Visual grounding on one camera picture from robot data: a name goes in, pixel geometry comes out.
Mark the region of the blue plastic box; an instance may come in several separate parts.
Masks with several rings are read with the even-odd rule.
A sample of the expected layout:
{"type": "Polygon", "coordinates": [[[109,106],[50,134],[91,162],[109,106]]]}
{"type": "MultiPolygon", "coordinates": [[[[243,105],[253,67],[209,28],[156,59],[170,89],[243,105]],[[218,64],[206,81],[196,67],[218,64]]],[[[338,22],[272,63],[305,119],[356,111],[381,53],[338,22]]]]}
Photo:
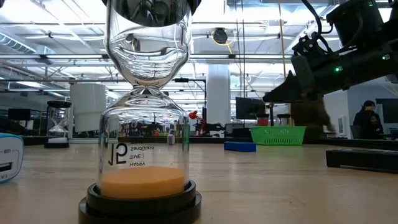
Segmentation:
{"type": "Polygon", "coordinates": [[[256,152],[256,144],[253,142],[237,142],[226,141],[224,142],[224,150],[236,152],[256,152]]]}

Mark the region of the white square pillar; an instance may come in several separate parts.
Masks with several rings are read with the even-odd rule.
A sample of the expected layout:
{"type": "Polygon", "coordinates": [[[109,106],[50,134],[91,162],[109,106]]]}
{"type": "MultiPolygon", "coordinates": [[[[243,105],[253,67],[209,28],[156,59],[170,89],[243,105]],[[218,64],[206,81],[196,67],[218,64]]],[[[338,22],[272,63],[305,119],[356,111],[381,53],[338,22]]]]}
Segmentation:
{"type": "Polygon", "coordinates": [[[210,64],[206,78],[206,117],[211,124],[231,119],[230,71],[227,64],[210,64]]]}

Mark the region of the black aluminium table frame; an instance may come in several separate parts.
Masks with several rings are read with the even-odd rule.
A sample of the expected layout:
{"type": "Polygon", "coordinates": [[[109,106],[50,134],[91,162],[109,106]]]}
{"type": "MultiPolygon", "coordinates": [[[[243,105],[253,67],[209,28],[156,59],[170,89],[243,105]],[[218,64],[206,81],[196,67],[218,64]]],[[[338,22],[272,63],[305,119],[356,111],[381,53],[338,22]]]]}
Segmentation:
{"type": "MultiPolygon", "coordinates": [[[[43,145],[47,142],[45,136],[23,136],[25,146],[43,145]]],[[[190,143],[195,144],[223,144],[226,141],[251,142],[250,138],[209,138],[190,137],[190,143]]],[[[166,137],[119,137],[121,142],[156,142],[166,143],[166,137]]],[[[398,151],[398,141],[392,140],[367,140],[367,139],[343,139],[343,138],[320,138],[316,140],[304,139],[303,144],[322,144],[342,147],[358,147],[365,149],[382,149],[398,151]]]]}

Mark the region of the blue white USB charger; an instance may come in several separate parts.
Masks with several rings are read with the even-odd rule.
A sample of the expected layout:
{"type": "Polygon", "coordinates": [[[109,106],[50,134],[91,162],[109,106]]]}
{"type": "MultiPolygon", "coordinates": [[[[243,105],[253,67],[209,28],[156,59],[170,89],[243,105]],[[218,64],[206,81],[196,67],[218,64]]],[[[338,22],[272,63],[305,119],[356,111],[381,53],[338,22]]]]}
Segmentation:
{"type": "Polygon", "coordinates": [[[0,133],[0,184],[19,174],[23,159],[24,140],[14,134],[0,133]]]}

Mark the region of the black monitor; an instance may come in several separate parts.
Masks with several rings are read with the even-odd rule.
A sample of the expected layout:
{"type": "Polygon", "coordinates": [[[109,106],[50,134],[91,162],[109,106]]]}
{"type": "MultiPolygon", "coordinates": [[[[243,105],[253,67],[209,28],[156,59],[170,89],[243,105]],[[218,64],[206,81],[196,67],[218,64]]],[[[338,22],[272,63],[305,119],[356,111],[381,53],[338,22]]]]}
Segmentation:
{"type": "Polygon", "coordinates": [[[260,99],[236,97],[235,102],[237,119],[256,119],[258,114],[264,114],[266,110],[260,99]]]}
{"type": "Polygon", "coordinates": [[[9,108],[7,117],[14,121],[30,120],[31,109],[26,108],[9,108]]]}

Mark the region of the orange sand hourglass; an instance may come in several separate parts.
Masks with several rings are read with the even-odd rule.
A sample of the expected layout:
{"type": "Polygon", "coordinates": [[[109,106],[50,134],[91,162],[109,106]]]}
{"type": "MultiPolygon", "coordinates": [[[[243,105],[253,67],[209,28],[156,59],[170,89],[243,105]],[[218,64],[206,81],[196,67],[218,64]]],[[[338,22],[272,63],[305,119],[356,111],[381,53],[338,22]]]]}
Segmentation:
{"type": "Polygon", "coordinates": [[[105,49],[132,88],[101,114],[98,177],[79,224],[193,224],[201,194],[189,177],[189,116],[163,89],[189,59],[201,0],[102,1],[105,49]],[[118,141],[169,134],[174,145],[118,141]]]}

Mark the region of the white cylindrical container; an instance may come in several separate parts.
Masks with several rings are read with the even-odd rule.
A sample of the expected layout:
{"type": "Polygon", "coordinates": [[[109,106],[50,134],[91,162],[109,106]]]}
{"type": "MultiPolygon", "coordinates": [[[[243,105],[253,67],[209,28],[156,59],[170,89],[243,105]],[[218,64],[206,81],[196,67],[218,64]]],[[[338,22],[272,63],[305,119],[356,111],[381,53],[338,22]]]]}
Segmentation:
{"type": "Polygon", "coordinates": [[[100,117],[106,109],[106,89],[95,83],[77,83],[70,86],[73,108],[73,127],[78,134],[98,131],[100,117]]]}

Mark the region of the dark wall screen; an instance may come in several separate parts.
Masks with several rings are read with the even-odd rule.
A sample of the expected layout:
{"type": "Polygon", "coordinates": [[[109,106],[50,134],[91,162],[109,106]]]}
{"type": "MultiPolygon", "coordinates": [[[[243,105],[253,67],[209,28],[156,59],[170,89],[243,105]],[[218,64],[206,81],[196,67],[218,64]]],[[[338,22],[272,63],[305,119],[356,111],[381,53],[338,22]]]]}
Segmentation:
{"type": "Polygon", "coordinates": [[[398,99],[376,98],[376,103],[382,105],[384,123],[398,123],[398,99]]]}

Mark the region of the black plastic box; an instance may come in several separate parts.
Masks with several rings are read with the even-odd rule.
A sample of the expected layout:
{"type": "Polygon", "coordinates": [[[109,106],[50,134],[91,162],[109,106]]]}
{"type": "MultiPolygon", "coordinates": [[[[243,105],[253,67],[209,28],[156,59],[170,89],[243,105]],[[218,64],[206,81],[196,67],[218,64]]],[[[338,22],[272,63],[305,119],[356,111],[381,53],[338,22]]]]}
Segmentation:
{"type": "Polygon", "coordinates": [[[352,167],[398,173],[398,151],[380,149],[330,149],[325,152],[328,167],[352,167]]]}

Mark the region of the person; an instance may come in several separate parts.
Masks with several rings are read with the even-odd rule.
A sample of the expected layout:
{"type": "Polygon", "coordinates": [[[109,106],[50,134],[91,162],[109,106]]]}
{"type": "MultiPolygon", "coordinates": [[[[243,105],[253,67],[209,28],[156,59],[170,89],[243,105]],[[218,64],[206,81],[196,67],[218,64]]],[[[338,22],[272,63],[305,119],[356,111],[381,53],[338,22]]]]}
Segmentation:
{"type": "Polygon", "coordinates": [[[382,125],[375,114],[369,116],[361,128],[363,139],[383,139],[384,134],[382,125]]]}
{"type": "Polygon", "coordinates": [[[369,118],[370,115],[375,114],[381,124],[379,115],[374,111],[375,107],[376,104],[373,101],[367,100],[364,102],[361,110],[358,113],[356,113],[354,117],[353,125],[359,127],[360,139],[363,139],[361,128],[363,127],[364,123],[366,122],[366,120],[369,118]]]}

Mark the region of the green plastic basket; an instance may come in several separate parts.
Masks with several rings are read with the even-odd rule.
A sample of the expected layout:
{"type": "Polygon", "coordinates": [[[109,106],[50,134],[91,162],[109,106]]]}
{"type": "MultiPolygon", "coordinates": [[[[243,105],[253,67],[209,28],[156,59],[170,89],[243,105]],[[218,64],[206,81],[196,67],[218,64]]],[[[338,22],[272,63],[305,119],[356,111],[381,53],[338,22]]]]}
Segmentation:
{"type": "Polygon", "coordinates": [[[265,146],[300,146],[305,126],[256,126],[249,129],[252,141],[265,146]]]}

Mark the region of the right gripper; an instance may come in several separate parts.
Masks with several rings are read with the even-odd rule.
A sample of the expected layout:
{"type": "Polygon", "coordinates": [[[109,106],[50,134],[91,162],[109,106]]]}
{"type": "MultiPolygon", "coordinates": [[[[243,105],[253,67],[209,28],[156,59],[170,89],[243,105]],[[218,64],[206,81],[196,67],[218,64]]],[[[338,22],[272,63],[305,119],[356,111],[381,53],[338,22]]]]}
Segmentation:
{"type": "Polygon", "coordinates": [[[322,82],[325,78],[320,74],[316,76],[316,71],[327,65],[328,59],[326,55],[293,56],[292,65],[296,76],[290,70],[281,85],[262,97],[265,103],[292,103],[291,116],[294,124],[305,126],[306,134],[323,134],[324,127],[331,133],[335,132],[323,98],[318,99],[330,93],[330,89],[322,82]],[[303,99],[314,101],[302,102],[303,99]]]}

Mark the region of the long ceiling light bar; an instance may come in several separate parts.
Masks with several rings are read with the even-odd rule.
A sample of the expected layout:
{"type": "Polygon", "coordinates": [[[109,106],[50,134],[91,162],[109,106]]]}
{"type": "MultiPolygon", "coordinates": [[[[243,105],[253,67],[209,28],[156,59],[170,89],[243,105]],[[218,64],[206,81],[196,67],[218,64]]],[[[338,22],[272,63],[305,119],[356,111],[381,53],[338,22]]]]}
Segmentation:
{"type": "MultiPolygon", "coordinates": [[[[270,59],[270,60],[278,60],[278,59],[290,59],[291,55],[272,55],[272,54],[245,54],[245,55],[236,55],[236,54],[191,54],[190,59],[270,59]]],[[[109,59],[109,56],[106,54],[0,54],[0,59],[109,59]]]]}

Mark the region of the black background gantry frame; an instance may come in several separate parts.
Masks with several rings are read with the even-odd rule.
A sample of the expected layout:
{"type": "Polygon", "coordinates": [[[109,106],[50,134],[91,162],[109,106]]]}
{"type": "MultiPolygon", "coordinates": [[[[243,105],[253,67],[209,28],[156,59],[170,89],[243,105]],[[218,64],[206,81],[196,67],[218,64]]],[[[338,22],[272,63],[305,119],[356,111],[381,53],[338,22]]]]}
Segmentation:
{"type": "Polygon", "coordinates": [[[196,78],[174,78],[174,82],[176,83],[189,83],[194,82],[196,83],[200,89],[204,92],[204,106],[202,108],[202,118],[207,119],[207,87],[206,87],[206,80],[196,79],[196,78]],[[203,82],[204,86],[200,86],[198,82],[203,82]]]}

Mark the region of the white sand hourglass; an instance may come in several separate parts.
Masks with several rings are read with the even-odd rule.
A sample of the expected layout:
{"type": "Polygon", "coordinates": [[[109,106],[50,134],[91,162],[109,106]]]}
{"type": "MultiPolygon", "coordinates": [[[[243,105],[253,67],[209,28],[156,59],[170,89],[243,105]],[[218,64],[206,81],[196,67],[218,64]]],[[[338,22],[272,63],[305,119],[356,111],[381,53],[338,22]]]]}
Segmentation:
{"type": "Polygon", "coordinates": [[[69,109],[72,104],[67,101],[48,101],[46,115],[46,137],[44,148],[68,148],[69,109]]]}

